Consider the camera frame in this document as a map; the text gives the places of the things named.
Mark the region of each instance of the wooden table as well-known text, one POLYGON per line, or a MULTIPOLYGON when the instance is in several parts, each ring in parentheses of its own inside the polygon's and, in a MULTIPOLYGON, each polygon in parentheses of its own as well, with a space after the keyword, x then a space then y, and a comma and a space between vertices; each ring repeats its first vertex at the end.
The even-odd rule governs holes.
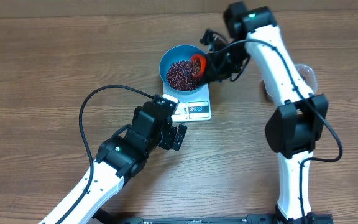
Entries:
MULTIPOLYGON (((313 210, 358 222, 358 11, 275 16, 292 59, 314 68, 345 148, 340 162, 313 163, 313 210)), ((85 173, 78 111, 88 93, 107 84, 162 93, 162 55, 199 45, 205 28, 226 33, 220 14, 1 19, 0 223, 38 222, 85 173)), ((145 218, 274 212, 278 162, 264 136, 274 107, 259 69, 251 61, 237 82, 213 83, 210 93, 212 120, 188 123, 180 151, 154 150, 106 211, 145 218)), ((84 125, 93 155, 147 100, 124 90, 90 100, 84 125)), ((326 129, 315 154, 337 154, 326 129)))

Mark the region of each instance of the red object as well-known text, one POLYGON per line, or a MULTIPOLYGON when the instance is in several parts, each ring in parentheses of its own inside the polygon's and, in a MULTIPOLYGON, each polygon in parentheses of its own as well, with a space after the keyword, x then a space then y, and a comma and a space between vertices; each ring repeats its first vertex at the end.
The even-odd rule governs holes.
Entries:
POLYGON ((202 77, 204 74, 204 71, 205 71, 205 66, 206 66, 206 59, 205 59, 204 55, 194 54, 193 56, 191 56, 190 60, 199 60, 200 61, 200 71, 198 72, 197 75, 194 75, 194 77, 195 78, 202 77))

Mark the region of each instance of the cable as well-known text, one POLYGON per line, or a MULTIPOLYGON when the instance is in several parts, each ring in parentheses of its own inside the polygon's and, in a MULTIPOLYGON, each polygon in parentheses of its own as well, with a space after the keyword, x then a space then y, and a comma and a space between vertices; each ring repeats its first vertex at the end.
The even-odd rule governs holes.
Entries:
POLYGON ((244 65, 242 66, 242 68, 241 68, 241 71, 237 74, 237 76, 236 76, 234 79, 233 79, 233 77, 232 77, 233 74, 230 75, 230 81, 235 82, 237 79, 240 78, 240 76, 241 76, 241 75, 244 73, 244 71, 246 70, 246 66, 248 65, 250 59, 251 59, 251 56, 247 58, 245 64, 244 64, 244 65))
POLYGON ((219 33, 219 32, 216 32, 216 31, 212 31, 211 30, 211 33, 213 34, 216 34, 217 36, 219 36, 220 38, 222 38, 222 40, 224 41, 224 43, 227 45, 229 44, 229 41, 223 36, 223 34, 219 33))
POLYGON ((303 223, 307 223, 306 217, 305 217, 305 209, 303 208, 303 196, 302 196, 302 170, 303 170, 303 166, 305 164, 305 162, 307 161, 320 161, 320 162, 336 162, 338 160, 341 159, 342 155, 343 155, 343 147, 342 147, 342 143, 341 140, 339 139, 338 135, 335 133, 334 129, 331 127, 331 125, 329 125, 329 123, 323 118, 323 116, 308 102, 308 100, 305 99, 305 97, 302 96, 302 94, 299 91, 298 86, 295 84, 295 81, 291 75, 291 71, 288 68, 288 65, 283 57, 283 55, 280 53, 280 51, 277 49, 277 47, 273 46, 272 44, 265 42, 263 40, 257 40, 257 39, 247 39, 247 40, 239 40, 236 42, 233 42, 227 46, 225 46, 222 50, 220 50, 217 53, 216 58, 219 57, 219 55, 221 55, 224 51, 226 51, 228 48, 232 47, 233 45, 236 44, 241 44, 241 43, 247 43, 247 42, 255 42, 255 43, 260 43, 260 44, 264 44, 268 47, 270 47, 273 51, 275 51, 277 53, 277 55, 280 57, 281 61, 284 64, 285 70, 288 73, 288 76, 290 78, 291 84, 293 86, 293 91, 296 92, 296 94, 298 94, 298 96, 301 98, 301 100, 303 100, 307 107, 314 113, 314 115, 316 115, 322 122, 323 124, 327 127, 328 131, 333 135, 333 138, 335 139, 337 145, 338 145, 338 149, 339 149, 339 154, 336 158, 334 159, 322 159, 322 158, 318 158, 318 157, 311 157, 311 158, 306 158, 304 159, 301 163, 300 163, 300 174, 299 174, 299 201, 301 203, 301 212, 302 212, 302 219, 303 219, 303 223))
MULTIPOLYGON (((78 197, 77 201, 74 202, 74 204, 67 210, 67 212, 56 222, 56 224, 61 224, 62 221, 64 221, 64 219, 74 210, 74 208, 79 204, 79 202, 82 200, 82 198, 85 196, 85 194, 88 192, 90 186, 91 186, 91 183, 92 183, 92 178, 93 178, 93 171, 94 171, 94 167, 93 167, 93 159, 92 159, 92 153, 91 153, 91 150, 90 150, 90 147, 88 145, 88 142, 86 141, 86 137, 85 137, 85 133, 84 133, 84 127, 82 125, 82 114, 84 112, 84 108, 85 108, 85 105, 86 103, 88 102, 88 100, 90 100, 90 98, 95 95, 96 93, 102 91, 102 90, 105 90, 105 89, 108 89, 108 88, 123 88, 123 89, 126 89, 126 90, 130 90, 130 91, 133 91, 135 93, 139 93, 141 95, 144 95, 146 97, 149 97, 150 99, 153 99, 154 97, 149 95, 149 94, 146 94, 142 91, 139 91, 139 90, 136 90, 134 88, 131 88, 131 87, 128 87, 128 86, 123 86, 123 85, 107 85, 107 86, 103 86, 101 88, 98 88, 97 90, 94 90, 92 93, 90 93, 84 100, 84 102, 82 103, 81 105, 81 109, 80 109, 80 115, 79 115, 79 118, 78 118, 78 121, 79 121, 79 125, 80 125, 80 133, 81 133, 81 137, 82 137, 82 141, 84 142, 84 145, 85 145, 85 149, 86 149, 86 153, 88 155, 88 159, 89 159, 89 179, 88 179, 88 183, 86 184, 86 187, 84 188, 82 194, 78 197)), ((125 131, 124 128, 128 128, 128 126, 124 126, 122 128, 120 128, 119 130, 117 130, 114 134, 114 135, 118 135, 120 134, 119 131, 123 132, 125 131)))

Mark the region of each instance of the red beans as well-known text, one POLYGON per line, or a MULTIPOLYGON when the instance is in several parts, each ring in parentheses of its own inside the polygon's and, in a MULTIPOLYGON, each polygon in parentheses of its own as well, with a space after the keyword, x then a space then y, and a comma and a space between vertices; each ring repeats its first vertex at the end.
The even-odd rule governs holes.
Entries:
POLYGON ((200 81, 193 75, 200 71, 200 61, 183 60, 171 64, 167 72, 167 82, 170 87, 180 91, 197 89, 200 81))

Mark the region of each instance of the bowl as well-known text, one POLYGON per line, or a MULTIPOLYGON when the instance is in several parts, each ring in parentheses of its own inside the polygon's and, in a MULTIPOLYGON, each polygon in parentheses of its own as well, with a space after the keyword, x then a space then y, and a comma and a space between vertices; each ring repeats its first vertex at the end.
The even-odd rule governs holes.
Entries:
POLYGON ((200 85, 197 89, 191 90, 191 91, 180 91, 180 90, 176 90, 176 89, 170 87, 167 82, 167 72, 168 72, 169 68, 171 67, 171 64, 178 62, 178 61, 182 61, 182 60, 190 60, 191 56, 193 56, 194 54, 202 54, 205 56, 205 53, 196 46, 178 45, 178 46, 168 50, 164 54, 164 56, 161 58, 160 77, 161 77, 162 81, 164 82, 165 86, 168 89, 170 89, 170 91, 177 93, 177 94, 181 94, 181 95, 190 95, 190 94, 196 93, 203 87, 203 85, 205 85, 205 84, 200 85))

